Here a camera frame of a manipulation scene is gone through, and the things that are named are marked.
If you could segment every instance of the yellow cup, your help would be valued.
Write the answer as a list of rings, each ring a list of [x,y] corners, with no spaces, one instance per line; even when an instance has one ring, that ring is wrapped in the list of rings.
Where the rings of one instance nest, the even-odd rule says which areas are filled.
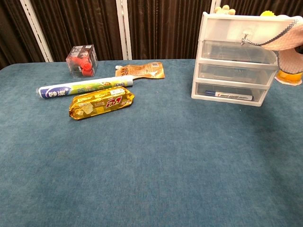
[[[286,82],[293,85],[299,85],[302,83],[302,73],[288,74],[280,70],[276,77],[282,82]]]

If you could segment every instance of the yellow object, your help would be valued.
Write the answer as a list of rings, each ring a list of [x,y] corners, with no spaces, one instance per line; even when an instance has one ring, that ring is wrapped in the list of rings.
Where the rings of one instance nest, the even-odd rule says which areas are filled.
[[[275,78],[282,84],[289,84],[293,86],[302,84],[302,73],[288,74],[280,70]]]
[[[73,98],[69,115],[75,120],[118,110],[132,104],[134,94],[125,87],[112,87]]]
[[[214,8],[214,13],[235,15],[236,11],[234,9],[229,9],[229,5],[224,5],[222,8],[220,6],[217,6],[216,8]]]
[[[162,79],[165,78],[161,62],[151,62],[145,65],[116,66],[116,77],[133,76],[137,78]]]
[[[275,17],[275,14],[272,11],[264,11],[261,16],[266,16],[266,17]]]

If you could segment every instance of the dark brown curtain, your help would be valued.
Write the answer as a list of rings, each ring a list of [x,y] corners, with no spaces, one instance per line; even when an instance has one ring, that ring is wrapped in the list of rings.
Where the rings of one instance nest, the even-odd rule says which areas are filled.
[[[196,58],[211,0],[128,0],[127,6],[133,59]]]
[[[14,63],[44,61],[19,0],[0,1],[0,69]]]
[[[235,9],[236,15],[260,16],[270,10],[275,15],[303,16],[303,0],[222,0],[223,5]]]
[[[122,59],[115,0],[31,0],[54,61],[94,44],[98,60]]]

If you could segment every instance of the gold wrapper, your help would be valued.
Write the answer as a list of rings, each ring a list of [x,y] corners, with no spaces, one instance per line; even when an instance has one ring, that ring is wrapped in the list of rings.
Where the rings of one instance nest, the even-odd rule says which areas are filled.
[[[125,87],[112,87],[73,98],[69,114],[75,120],[118,110],[132,104],[134,94]]]
[[[150,78],[162,79],[165,78],[164,69],[161,62],[152,62],[145,65],[126,65],[120,66],[116,70],[116,77],[131,75],[134,79]]]

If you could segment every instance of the table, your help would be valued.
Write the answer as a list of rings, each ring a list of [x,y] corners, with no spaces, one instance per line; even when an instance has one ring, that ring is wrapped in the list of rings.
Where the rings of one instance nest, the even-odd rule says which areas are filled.
[[[116,65],[100,61],[96,78]],[[262,107],[194,100],[194,60],[161,60],[130,107],[76,121],[65,62],[0,71],[0,226],[302,226],[303,90]]]

